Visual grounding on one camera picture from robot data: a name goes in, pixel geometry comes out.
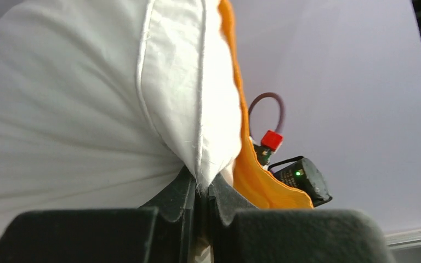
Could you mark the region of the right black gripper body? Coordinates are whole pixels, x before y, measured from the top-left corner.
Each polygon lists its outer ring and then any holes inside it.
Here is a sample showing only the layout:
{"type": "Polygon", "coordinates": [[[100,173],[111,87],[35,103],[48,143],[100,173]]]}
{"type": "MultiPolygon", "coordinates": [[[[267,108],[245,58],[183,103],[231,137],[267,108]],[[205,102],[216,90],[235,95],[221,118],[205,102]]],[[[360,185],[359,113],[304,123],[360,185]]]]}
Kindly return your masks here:
{"type": "Polygon", "coordinates": [[[268,171],[285,185],[304,191],[311,198],[314,208],[333,199],[323,174],[304,156],[270,164],[268,171]]]}

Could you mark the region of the white pillow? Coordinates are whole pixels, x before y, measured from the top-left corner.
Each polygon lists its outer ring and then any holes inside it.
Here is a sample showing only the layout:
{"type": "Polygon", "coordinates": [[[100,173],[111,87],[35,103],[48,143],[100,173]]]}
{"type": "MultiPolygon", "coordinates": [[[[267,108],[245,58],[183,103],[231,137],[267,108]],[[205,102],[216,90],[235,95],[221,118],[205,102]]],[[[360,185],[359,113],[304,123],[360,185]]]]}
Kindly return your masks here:
{"type": "Polygon", "coordinates": [[[134,208],[187,167],[234,180],[219,1],[26,1],[0,18],[0,237],[19,214],[134,208]]]}

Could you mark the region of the orange printed pillowcase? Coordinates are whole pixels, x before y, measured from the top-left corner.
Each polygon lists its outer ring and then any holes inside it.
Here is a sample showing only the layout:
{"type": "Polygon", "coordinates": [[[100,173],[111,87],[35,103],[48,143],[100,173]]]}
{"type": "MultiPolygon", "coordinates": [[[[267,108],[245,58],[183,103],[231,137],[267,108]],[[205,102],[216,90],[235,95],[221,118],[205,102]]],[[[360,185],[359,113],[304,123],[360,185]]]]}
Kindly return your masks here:
{"type": "Polygon", "coordinates": [[[240,66],[237,61],[235,17],[230,1],[220,1],[219,12],[222,18],[221,29],[231,52],[234,82],[240,96],[242,113],[242,149],[236,158],[234,188],[260,209],[313,209],[311,198],[307,193],[279,182],[257,161],[257,155],[249,135],[248,108],[244,97],[240,66]]]}

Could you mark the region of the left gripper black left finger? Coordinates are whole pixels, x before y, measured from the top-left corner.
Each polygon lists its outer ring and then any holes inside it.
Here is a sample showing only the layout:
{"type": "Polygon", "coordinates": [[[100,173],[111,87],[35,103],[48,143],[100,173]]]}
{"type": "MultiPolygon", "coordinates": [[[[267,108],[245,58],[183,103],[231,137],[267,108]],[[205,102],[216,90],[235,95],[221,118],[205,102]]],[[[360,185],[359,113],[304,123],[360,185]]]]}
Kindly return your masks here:
{"type": "Polygon", "coordinates": [[[0,238],[0,262],[190,262],[195,188],[183,168],[139,208],[21,213],[0,238]]]}

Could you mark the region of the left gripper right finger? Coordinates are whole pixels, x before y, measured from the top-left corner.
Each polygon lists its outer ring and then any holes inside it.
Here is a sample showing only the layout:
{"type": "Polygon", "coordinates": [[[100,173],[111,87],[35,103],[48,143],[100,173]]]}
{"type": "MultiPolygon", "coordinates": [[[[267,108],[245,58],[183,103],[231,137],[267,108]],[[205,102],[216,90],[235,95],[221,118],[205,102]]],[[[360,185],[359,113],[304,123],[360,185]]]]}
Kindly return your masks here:
{"type": "Polygon", "coordinates": [[[262,210],[222,176],[208,190],[215,262],[394,262],[378,225],[353,210],[262,210]]]}

